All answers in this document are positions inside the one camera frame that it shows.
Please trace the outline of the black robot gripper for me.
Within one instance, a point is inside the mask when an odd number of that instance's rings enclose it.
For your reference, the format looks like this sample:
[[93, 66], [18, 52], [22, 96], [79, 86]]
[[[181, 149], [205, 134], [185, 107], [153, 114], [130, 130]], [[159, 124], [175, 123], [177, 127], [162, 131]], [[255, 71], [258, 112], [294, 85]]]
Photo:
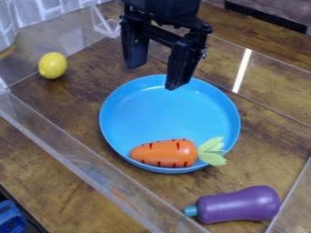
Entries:
[[[130, 69], [147, 62], [150, 39], [173, 46], [169, 62], [166, 89], [186, 85], [206, 57], [206, 41], [213, 27], [198, 17], [201, 0], [123, 0], [125, 14], [121, 16], [122, 46], [126, 65]], [[190, 30], [185, 37], [166, 31], [173, 25]]]

